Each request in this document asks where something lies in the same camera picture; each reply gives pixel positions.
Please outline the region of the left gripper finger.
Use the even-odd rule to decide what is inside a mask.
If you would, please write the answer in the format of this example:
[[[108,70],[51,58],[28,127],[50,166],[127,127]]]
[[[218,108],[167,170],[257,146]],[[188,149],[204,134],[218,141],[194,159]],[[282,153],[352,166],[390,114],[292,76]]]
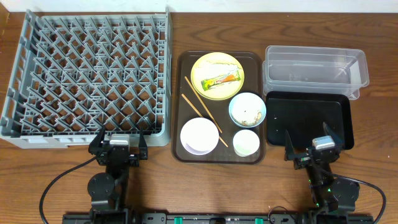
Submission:
[[[100,155],[103,151],[103,140],[106,128],[103,126],[96,137],[90,142],[88,152],[92,155]]]
[[[147,160],[148,159],[148,146],[144,137],[144,130],[140,128],[139,132],[139,159]]]

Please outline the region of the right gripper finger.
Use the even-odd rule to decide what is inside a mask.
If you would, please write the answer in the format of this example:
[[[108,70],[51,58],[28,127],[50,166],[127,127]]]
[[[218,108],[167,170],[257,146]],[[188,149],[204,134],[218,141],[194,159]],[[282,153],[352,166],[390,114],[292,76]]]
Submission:
[[[344,146],[344,141],[326,124],[326,122],[323,122],[323,130],[327,136],[332,138],[335,146]]]
[[[292,145],[292,141],[289,135],[289,132],[285,131],[285,153],[284,153],[284,161],[292,161],[295,158],[294,147]]]

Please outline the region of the white cup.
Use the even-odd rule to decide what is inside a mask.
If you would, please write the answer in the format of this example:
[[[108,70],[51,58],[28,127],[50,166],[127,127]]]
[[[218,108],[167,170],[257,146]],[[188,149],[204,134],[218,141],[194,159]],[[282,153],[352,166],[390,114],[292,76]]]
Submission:
[[[240,157],[254,154],[260,147],[260,140],[254,131],[243,129],[233,137],[233,148]]]

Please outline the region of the light blue bowl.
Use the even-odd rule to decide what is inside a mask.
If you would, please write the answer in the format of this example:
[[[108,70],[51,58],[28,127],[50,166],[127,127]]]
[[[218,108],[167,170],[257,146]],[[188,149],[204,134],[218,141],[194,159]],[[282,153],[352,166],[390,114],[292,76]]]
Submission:
[[[229,116],[241,128],[253,128],[260,125],[267,114],[264,100],[249,92],[237,94],[229,102]]]

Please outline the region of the green orange snack wrapper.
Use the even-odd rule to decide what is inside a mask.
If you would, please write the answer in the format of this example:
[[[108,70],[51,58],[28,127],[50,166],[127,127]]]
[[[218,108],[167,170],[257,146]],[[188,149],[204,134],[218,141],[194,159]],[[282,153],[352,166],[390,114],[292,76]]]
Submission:
[[[240,81],[241,76],[239,71],[234,71],[234,72],[228,72],[223,75],[219,75],[217,77],[205,79],[201,81],[201,85],[204,91],[210,90],[214,88],[215,86],[228,83],[228,82],[234,82],[234,81]]]

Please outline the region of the white tissue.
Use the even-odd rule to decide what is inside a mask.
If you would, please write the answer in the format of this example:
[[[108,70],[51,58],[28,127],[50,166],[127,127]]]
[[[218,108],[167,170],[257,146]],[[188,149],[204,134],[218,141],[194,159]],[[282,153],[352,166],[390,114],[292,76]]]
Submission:
[[[213,78],[220,75],[226,75],[239,70],[239,67],[233,63],[210,63],[204,62],[199,67],[194,69],[194,72],[199,77]]]

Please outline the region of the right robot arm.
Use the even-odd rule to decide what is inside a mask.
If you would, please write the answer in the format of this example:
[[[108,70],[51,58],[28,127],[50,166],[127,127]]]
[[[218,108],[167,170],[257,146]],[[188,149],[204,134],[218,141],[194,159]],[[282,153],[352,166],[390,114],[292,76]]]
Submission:
[[[345,142],[323,123],[324,135],[315,138],[304,152],[295,152],[290,135],[285,132],[286,161],[294,162],[294,169],[305,169],[316,208],[297,215],[295,223],[348,223],[348,214],[355,210],[359,184],[336,177],[330,169],[345,147]]]

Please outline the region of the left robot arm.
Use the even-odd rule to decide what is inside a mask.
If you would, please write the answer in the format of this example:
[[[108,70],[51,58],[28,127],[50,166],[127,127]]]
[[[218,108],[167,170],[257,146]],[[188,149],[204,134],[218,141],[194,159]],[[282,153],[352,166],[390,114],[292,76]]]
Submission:
[[[102,127],[90,142],[88,152],[95,156],[104,172],[94,175],[88,182],[87,190],[91,197],[90,222],[135,224],[140,223],[140,215],[124,204],[127,195],[129,170],[139,167],[139,161],[148,158],[148,146],[143,130],[139,131],[138,152],[130,153],[129,136],[105,139],[106,128]]]

